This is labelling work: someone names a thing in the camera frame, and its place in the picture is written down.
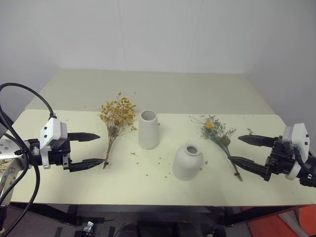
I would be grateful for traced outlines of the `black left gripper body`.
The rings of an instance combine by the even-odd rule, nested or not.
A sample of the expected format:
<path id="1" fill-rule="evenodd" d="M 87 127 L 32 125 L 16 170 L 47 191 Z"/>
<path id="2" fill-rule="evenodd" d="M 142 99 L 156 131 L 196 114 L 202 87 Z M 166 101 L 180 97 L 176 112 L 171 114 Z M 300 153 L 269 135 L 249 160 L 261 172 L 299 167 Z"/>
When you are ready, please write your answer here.
<path id="1" fill-rule="evenodd" d="M 52 140 L 49 145 L 51 150 L 48 152 L 49 164 L 55 164 L 56 166 L 63 166 L 64 170 L 71 172 L 72 160 L 70 157 L 71 134 L 68 133 L 67 139 Z"/>

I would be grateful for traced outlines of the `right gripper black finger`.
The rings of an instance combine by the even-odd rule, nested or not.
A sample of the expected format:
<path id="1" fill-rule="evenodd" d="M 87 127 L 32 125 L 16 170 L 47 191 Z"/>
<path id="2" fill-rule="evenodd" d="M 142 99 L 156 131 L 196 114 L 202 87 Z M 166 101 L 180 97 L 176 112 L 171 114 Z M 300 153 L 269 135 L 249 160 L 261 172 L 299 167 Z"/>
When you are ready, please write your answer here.
<path id="1" fill-rule="evenodd" d="M 253 146 L 264 146 L 270 148 L 274 146 L 274 143 L 276 141 L 276 138 L 260 135 L 243 135 L 239 136 L 238 139 Z"/>
<path id="2" fill-rule="evenodd" d="M 230 160 L 233 161 L 235 165 L 239 166 L 240 168 L 246 171 L 257 174 L 262 178 L 266 176 L 268 169 L 263 165 L 255 163 L 253 160 L 235 156 L 230 157 Z"/>

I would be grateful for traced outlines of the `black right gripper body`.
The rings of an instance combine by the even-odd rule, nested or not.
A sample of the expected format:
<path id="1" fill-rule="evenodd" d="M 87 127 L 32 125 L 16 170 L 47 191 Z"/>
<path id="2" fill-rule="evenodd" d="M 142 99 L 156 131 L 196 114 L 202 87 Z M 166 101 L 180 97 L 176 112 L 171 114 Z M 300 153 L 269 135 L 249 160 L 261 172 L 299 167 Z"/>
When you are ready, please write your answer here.
<path id="1" fill-rule="evenodd" d="M 263 176 L 264 180 L 269 181 L 272 174 L 289 174 L 294 163 L 295 160 L 292 159 L 292 153 L 288 153 L 288 150 L 282 141 L 282 136 L 276 137 L 271 153 L 265 162 L 267 171 Z"/>

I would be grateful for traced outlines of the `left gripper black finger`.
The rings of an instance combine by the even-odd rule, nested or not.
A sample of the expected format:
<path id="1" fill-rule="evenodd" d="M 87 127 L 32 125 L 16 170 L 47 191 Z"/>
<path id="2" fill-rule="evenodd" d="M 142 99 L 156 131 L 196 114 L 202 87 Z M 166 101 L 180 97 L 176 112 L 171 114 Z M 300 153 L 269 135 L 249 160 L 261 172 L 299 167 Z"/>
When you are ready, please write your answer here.
<path id="1" fill-rule="evenodd" d="M 105 160 L 99 158 L 84 159 L 81 162 L 70 163 L 70 172 L 87 170 L 102 164 Z"/>
<path id="2" fill-rule="evenodd" d="M 68 133 L 69 141 L 87 142 L 87 141 L 92 141 L 99 138 L 100 138 L 99 135 L 96 135 L 93 133 L 86 133 L 86 132 Z"/>

